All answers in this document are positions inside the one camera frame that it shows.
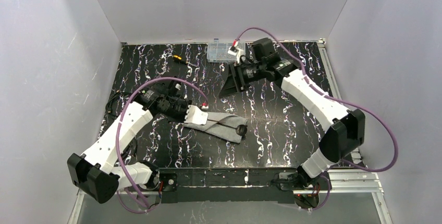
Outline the grey cloth napkin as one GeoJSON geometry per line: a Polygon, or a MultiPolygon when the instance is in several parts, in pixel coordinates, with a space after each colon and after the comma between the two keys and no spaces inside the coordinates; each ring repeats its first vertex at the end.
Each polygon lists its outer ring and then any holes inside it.
{"type": "Polygon", "coordinates": [[[234,114],[206,112],[203,119],[206,119],[205,124],[185,122],[183,125],[186,128],[198,130],[215,137],[221,138],[224,141],[232,143],[241,143],[245,139],[248,130],[248,119],[234,114]]]}

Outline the black copper spoon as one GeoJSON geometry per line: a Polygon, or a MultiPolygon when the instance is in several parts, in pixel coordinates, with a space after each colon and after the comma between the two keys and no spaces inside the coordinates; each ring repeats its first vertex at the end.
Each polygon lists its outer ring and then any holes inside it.
{"type": "Polygon", "coordinates": [[[209,134],[215,135],[220,138],[236,138],[244,137],[248,130],[248,121],[241,122],[216,122],[212,126],[208,127],[205,131],[209,134]]]}

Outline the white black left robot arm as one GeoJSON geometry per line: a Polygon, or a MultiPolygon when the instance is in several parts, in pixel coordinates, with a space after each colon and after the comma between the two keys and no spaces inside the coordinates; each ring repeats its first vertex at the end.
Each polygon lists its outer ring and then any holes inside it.
{"type": "Polygon", "coordinates": [[[67,159],[72,183],[100,204],[121,189],[152,184],[156,174],[153,165],[150,162],[125,165],[122,154],[156,115],[177,122],[187,119],[191,101],[183,96],[182,84],[177,78],[160,78],[138,89],[95,143],[80,155],[73,153],[67,159]]]}

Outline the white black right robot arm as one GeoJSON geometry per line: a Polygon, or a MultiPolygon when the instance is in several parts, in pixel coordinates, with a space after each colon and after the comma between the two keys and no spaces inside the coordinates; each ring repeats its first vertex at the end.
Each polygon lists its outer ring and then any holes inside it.
{"type": "Polygon", "coordinates": [[[359,110],[328,98],[302,70],[302,63],[294,58],[281,58],[269,38],[251,44],[252,58],[247,58],[235,40],[228,49],[235,63],[229,64],[228,75],[218,96],[241,93],[255,81],[274,82],[293,96],[319,121],[325,134],[318,149],[297,168],[298,180],[310,182],[325,172],[364,142],[365,115],[359,110]]]}

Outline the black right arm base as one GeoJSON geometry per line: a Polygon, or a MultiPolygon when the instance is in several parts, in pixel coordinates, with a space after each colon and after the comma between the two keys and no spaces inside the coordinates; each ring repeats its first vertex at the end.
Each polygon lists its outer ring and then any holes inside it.
{"type": "Polygon", "coordinates": [[[311,193],[333,188],[327,171],[320,172],[318,176],[311,178],[301,166],[296,170],[276,173],[272,184],[282,191],[307,190],[311,193]]]}

